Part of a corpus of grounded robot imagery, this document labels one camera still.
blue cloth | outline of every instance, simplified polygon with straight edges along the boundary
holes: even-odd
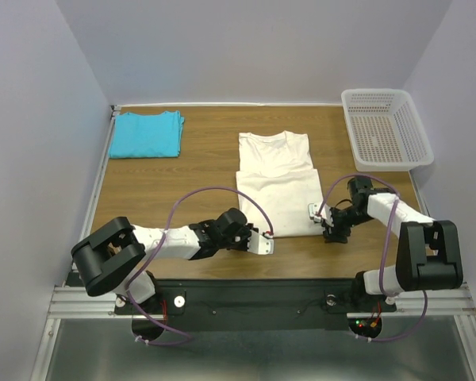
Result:
[[[178,157],[183,121],[179,111],[166,111],[160,115],[118,115],[109,157]]]

robotic arm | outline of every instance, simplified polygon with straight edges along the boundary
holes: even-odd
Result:
[[[79,242],[71,254],[87,294],[125,295],[125,284],[136,273],[136,265],[152,254],[162,234],[162,229],[134,226],[126,217],[117,217]],[[200,260],[222,248],[267,255],[273,253],[274,243],[267,233],[259,234],[248,224],[242,212],[231,208],[217,220],[169,229],[155,258]],[[155,295],[153,275],[143,272],[129,291],[138,303],[146,302]]]
[[[388,225],[397,196],[388,188],[373,188],[370,179],[356,176],[347,183],[351,206],[345,209],[309,205],[309,216],[321,223],[327,242],[347,243],[351,228],[373,218]],[[398,202],[391,231],[398,236],[396,265],[384,271],[384,290],[388,294],[416,290],[458,288],[463,281],[459,239],[451,221],[435,221],[418,213],[403,201]],[[435,255],[427,255],[426,248]],[[382,294],[379,270],[361,271],[356,275],[351,297],[360,299]]]

white laundry basket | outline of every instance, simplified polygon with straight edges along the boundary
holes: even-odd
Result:
[[[342,103],[359,171],[409,171],[434,161],[420,116],[406,91],[345,90]]]

table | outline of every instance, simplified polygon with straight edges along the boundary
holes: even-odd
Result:
[[[126,216],[135,225],[162,228],[173,203],[189,191],[211,185],[235,187],[238,133],[307,133],[323,191],[338,177],[356,172],[342,107],[128,107],[122,113],[150,115],[164,110],[179,110],[185,117],[180,157],[109,160],[93,231],[117,216]],[[409,173],[375,174],[419,209]],[[347,197],[343,181],[330,197],[330,205]],[[202,192],[183,202],[172,227],[217,218],[233,206],[238,207],[238,200],[231,192]],[[271,256],[221,250],[205,260],[154,260],[149,269],[159,279],[354,277],[358,271],[379,267],[385,234],[380,222],[370,221],[352,230],[348,244],[326,244],[322,235],[278,238]],[[397,252],[397,239],[392,238],[387,265],[394,264]]]

wall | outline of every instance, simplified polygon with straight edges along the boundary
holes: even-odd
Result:
[[[401,87],[451,0],[56,0],[113,104]]]
[[[476,303],[476,0],[453,1],[405,89],[436,157],[415,179],[431,214],[459,228]]]
[[[0,380],[29,379],[108,105],[52,0],[0,2]]]

